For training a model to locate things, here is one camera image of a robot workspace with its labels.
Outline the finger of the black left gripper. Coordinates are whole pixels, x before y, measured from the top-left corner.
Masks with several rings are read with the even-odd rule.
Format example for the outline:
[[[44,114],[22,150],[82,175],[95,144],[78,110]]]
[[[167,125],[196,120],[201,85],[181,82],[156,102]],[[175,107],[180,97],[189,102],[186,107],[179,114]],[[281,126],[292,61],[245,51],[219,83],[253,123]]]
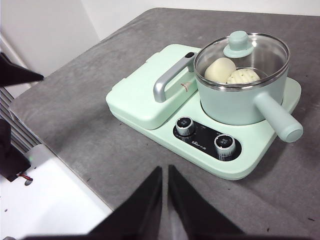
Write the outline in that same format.
[[[44,76],[12,63],[3,53],[0,53],[0,86],[7,87],[18,84],[43,81]]]

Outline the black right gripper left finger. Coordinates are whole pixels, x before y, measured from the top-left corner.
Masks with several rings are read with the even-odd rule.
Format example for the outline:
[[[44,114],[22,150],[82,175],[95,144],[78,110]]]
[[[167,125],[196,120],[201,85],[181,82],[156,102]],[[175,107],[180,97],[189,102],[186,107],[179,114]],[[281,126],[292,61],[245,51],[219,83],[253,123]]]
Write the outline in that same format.
[[[163,171],[157,166],[134,193],[95,227],[95,240],[156,240],[163,196]]]

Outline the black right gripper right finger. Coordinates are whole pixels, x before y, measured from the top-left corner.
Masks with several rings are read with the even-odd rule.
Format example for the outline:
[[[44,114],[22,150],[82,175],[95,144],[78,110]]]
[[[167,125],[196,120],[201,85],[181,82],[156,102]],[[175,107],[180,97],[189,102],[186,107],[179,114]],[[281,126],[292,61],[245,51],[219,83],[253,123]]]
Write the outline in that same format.
[[[168,166],[168,191],[190,240],[237,240],[246,235],[211,206],[174,165]]]

